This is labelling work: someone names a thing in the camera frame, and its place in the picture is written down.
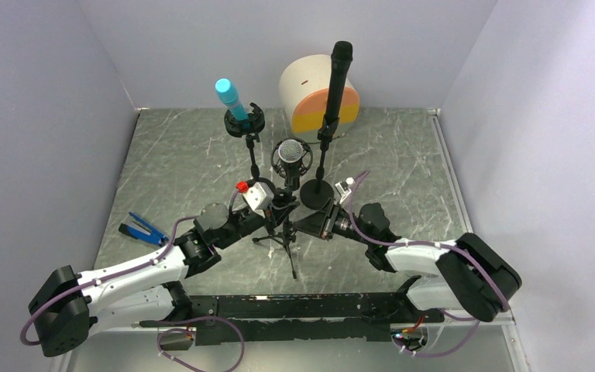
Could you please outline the black round-base shock-mount stand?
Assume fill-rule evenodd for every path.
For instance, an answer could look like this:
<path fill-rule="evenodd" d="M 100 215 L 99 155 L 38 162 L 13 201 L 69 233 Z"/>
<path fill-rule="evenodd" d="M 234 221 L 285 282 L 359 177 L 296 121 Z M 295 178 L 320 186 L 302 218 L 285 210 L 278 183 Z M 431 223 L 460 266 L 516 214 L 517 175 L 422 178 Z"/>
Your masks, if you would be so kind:
<path fill-rule="evenodd" d="M 227 110 L 224 115 L 224 125 L 226 132 L 235 138 L 244 138 L 246 141 L 246 147 L 249 151 L 250 159 L 250 173 L 251 177 L 249 181 L 253 184 L 262 182 L 268 186 L 268 188 L 275 192 L 277 190 L 274 183 L 265 177 L 260 175 L 260 168 L 255 158 L 255 143 L 260 142 L 260 133 L 265 128 L 265 116 L 261 107 L 256 103 L 250 103 L 252 107 L 251 113 L 248 113 L 248 119 L 238 120 L 234 117 L 230 110 Z"/>

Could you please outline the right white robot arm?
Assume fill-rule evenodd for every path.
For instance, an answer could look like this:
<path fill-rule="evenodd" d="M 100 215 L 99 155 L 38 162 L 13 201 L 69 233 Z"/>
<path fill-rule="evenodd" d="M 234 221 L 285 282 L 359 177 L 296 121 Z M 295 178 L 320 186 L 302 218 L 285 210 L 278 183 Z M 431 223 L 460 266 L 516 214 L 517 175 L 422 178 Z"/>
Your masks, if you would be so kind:
<path fill-rule="evenodd" d="M 477 234 L 465 232 L 442 242 L 399 237 L 379 203 L 354 214 L 329 201 L 321 210 L 294 223 L 310 236 L 342 236 L 366 245 L 370 265 L 388 273 L 407 272 L 395 303 L 397 316 L 413 322 L 429 310 L 463 310 L 481 322 L 492 322 L 509 309 L 522 286 L 518 272 Z"/>

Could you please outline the tall black microphone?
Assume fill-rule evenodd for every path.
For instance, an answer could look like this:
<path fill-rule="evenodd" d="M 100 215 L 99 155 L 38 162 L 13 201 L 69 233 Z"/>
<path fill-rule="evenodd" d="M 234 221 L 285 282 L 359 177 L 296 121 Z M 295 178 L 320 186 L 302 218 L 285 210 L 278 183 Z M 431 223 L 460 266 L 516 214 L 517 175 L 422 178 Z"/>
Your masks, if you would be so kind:
<path fill-rule="evenodd" d="M 349 41 L 337 41 L 331 54 L 331 74 L 324 120 L 327 127 L 333 126 L 339 119 L 346 78 L 353 62 L 353 45 Z"/>

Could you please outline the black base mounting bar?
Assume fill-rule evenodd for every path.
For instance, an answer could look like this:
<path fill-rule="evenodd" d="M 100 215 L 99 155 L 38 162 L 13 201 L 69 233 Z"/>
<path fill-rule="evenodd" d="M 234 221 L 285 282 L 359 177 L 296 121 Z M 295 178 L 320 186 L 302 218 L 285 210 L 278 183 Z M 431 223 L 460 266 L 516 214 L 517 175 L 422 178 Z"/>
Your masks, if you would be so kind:
<path fill-rule="evenodd" d="M 443 322 L 438 310 L 420 311 L 398 293 L 194 295 L 176 300 L 163 319 L 145 319 L 143 328 L 178 326 L 186 320 L 199 346 L 236 342 L 238 336 L 217 317 L 235 324 L 245 341 L 362 338 L 382 342 L 412 325 Z"/>

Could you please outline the silver mesh black microphone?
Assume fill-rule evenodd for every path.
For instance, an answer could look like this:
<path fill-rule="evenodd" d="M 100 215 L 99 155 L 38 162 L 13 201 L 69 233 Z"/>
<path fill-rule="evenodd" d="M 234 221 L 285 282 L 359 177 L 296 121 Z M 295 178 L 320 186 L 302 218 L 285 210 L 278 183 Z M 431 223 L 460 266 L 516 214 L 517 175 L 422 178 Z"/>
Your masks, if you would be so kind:
<path fill-rule="evenodd" d="M 286 139 L 277 148 L 279 157 L 278 174 L 284 179 L 284 186 L 295 191 L 300 187 L 303 168 L 304 147 L 296 139 Z"/>

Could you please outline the black round-base clip stand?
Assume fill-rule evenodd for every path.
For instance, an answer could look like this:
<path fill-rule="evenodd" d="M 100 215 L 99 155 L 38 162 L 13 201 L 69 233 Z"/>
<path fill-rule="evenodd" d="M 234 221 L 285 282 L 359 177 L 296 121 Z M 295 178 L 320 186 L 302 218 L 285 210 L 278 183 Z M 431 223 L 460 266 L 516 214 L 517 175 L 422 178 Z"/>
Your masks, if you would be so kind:
<path fill-rule="evenodd" d="M 339 124 L 339 118 L 333 119 L 324 115 L 322 127 L 318 131 L 320 141 L 320 158 L 316 169 L 315 178 L 307 181 L 300 190 L 302 204 L 311 209 L 319 210 L 333 197 L 334 191 L 330 183 L 324 180 L 325 157 L 333 140 Z"/>

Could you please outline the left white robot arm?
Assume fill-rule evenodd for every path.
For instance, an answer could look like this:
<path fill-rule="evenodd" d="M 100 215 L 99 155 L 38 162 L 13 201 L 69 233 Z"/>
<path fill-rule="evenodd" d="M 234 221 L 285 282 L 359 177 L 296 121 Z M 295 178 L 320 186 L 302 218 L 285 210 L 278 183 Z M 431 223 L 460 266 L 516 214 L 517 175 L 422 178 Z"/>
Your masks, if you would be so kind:
<path fill-rule="evenodd" d="M 114 266 L 80 273 L 66 265 L 54 270 L 33 296 L 20 333 L 45 357 L 65 354 L 88 337 L 138 321 L 184 324 L 191 314 L 181 280 L 201 274 L 221 260 L 218 250 L 261 228 L 274 229 L 298 207 L 295 197 L 260 201 L 247 197 L 238 210 L 215 203 L 182 235 L 172 233 L 152 253 Z"/>

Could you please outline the white orange yellow cylinder container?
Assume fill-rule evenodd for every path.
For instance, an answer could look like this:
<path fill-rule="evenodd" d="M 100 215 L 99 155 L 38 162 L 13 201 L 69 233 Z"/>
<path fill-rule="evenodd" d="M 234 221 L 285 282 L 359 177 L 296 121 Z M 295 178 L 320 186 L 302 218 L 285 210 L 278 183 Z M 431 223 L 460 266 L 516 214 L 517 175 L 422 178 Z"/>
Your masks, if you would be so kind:
<path fill-rule="evenodd" d="M 330 77 L 331 57 L 326 54 L 297 59 L 280 76 L 278 88 L 291 133 L 308 143 L 318 141 Z"/>

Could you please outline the black tripod shock-mount stand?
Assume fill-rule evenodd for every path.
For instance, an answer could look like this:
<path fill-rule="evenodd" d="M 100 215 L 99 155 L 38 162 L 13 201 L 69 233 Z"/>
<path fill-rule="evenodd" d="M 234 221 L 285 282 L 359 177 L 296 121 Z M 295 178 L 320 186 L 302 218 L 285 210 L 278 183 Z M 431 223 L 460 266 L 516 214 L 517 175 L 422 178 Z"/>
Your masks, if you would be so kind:
<path fill-rule="evenodd" d="M 287 139 L 283 139 L 281 140 L 274 148 L 273 148 L 273 152 L 271 154 L 271 162 L 272 162 L 272 168 L 273 170 L 278 174 L 278 171 L 280 170 L 279 167 L 279 157 L 277 155 L 277 148 L 279 146 L 279 144 Z M 304 156 L 303 156 L 303 168 L 302 168 L 302 176 L 304 176 L 307 171 L 311 168 L 312 162 L 313 162 L 313 152 L 311 150 L 311 147 L 302 139 L 294 139 L 294 140 L 298 140 L 301 142 L 302 146 L 304 147 Z M 277 189 L 277 193 L 275 195 L 275 197 L 280 197 L 280 198 L 287 198 L 287 197 L 296 197 L 294 196 L 294 192 L 293 190 L 291 190 L 290 188 L 287 188 L 285 186 L 283 186 L 282 188 L 278 188 Z M 281 232 L 280 232 L 281 236 L 278 239 L 278 242 L 275 241 L 274 239 L 265 239 L 265 240 L 272 240 L 275 243 L 278 243 L 281 245 L 281 247 L 284 249 L 285 253 L 288 255 L 289 258 L 289 262 L 291 265 L 291 274 L 293 279 L 297 280 L 298 279 L 298 275 L 297 275 L 297 271 L 295 269 L 295 265 L 294 265 L 294 261 L 293 261 L 293 255 L 291 252 L 291 244 L 296 242 L 296 231 L 293 229 L 292 227 L 292 221 L 290 220 L 290 216 L 288 216 L 288 220 L 281 226 Z"/>

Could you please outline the blue black hand tool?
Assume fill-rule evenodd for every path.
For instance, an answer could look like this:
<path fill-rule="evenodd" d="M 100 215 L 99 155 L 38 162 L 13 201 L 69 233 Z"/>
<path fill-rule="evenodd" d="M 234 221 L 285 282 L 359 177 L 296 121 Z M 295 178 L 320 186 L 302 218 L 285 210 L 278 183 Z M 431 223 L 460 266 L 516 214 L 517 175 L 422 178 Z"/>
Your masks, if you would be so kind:
<path fill-rule="evenodd" d="M 134 212 L 129 212 L 129 217 L 128 222 L 119 225 L 118 231 L 121 234 L 158 247 L 167 245 L 169 238 L 155 226 Z"/>

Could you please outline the cyan blue microphone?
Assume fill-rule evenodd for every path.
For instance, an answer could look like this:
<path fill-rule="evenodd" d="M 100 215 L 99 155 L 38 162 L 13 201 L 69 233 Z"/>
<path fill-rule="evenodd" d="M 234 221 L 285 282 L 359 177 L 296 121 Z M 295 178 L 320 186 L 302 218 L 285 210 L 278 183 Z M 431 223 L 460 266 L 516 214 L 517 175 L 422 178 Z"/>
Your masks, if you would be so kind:
<path fill-rule="evenodd" d="M 219 101 L 227 108 L 224 119 L 227 127 L 241 133 L 248 132 L 249 114 L 239 99 L 236 86 L 228 78 L 219 78 L 215 82 L 215 92 Z"/>

